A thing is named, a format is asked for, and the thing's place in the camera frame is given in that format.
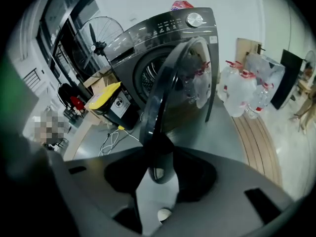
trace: fan blade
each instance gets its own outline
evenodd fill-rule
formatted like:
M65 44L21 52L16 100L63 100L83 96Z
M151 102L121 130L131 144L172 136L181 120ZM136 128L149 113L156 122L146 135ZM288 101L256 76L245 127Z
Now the fan blade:
M93 55L93 52L91 52L89 54L88 58L86 59L84 66L83 66L83 70L85 70L85 68L88 66L88 63L90 62L92 55Z
M97 41L96 41L96 39L95 39L94 30L93 30L91 24L89 24L89 28L90 28L90 34L91 34L91 38L92 38L93 44L95 44Z

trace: clear plastic bottle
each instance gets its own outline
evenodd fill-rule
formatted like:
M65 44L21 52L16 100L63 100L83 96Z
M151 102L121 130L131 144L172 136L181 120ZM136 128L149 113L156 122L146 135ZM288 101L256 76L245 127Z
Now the clear plastic bottle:
M232 82L227 89L228 98L224 106L232 117L240 117L249 101L252 99L253 92L256 90L255 75L243 70L241 74Z
M273 84L258 85L256 91L253 93L253 98L246 107L246 112L251 119L259 116L260 112L271 101Z
M227 88L231 75L238 75L238 69L231 61L226 61L228 66L221 72L221 80L218 86L218 97L225 102L227 99Z

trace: trash bin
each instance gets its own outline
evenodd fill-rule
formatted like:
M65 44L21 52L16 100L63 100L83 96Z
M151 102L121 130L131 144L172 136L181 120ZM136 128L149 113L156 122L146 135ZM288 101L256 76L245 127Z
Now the trash bin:
M139 115L122 91L121 82L112 83L96 94L89 104L96 114L105 116L109 121L133 129Z

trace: washing machine drum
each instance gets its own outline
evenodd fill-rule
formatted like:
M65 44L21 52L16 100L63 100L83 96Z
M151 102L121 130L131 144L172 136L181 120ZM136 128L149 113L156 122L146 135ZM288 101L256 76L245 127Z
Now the washing machine drum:
M157 48L142 57L134 69L134 86L139 97L147 102L159 69L174 46Z

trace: electric fan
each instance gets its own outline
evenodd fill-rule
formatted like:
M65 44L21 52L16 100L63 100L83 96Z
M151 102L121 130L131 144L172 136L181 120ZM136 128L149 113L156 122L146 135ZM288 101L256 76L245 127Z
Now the electric fan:
M95 17L78 30L73 56L78 68L90 77L102 77L111 68L104 48L123 32L120 24L109 17Z

